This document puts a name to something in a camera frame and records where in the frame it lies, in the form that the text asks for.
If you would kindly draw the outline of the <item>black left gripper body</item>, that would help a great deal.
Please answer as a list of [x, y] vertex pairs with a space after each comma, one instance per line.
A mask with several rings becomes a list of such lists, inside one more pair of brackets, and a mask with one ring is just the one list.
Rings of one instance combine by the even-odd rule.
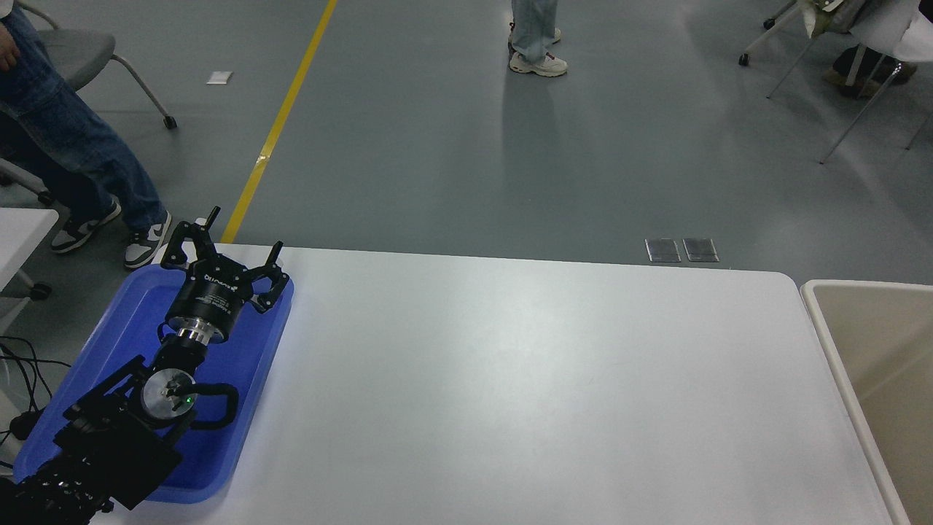
[[199, 343], [227, 341], [244, 303], [252, 297], [247, 272], [246, 266], [227, 257], [191, 263], [165, 322], [180, 337]]

